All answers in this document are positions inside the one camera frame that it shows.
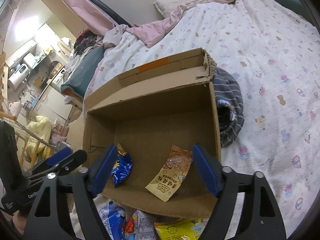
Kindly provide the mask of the person's left hand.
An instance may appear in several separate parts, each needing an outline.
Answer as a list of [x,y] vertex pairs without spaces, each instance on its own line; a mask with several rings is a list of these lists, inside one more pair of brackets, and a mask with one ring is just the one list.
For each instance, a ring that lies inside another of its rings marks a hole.
[[15,212],[12,217],[13,225],[21,235],[24,234],[27,219],[28,216],[22,214],[20,211]]

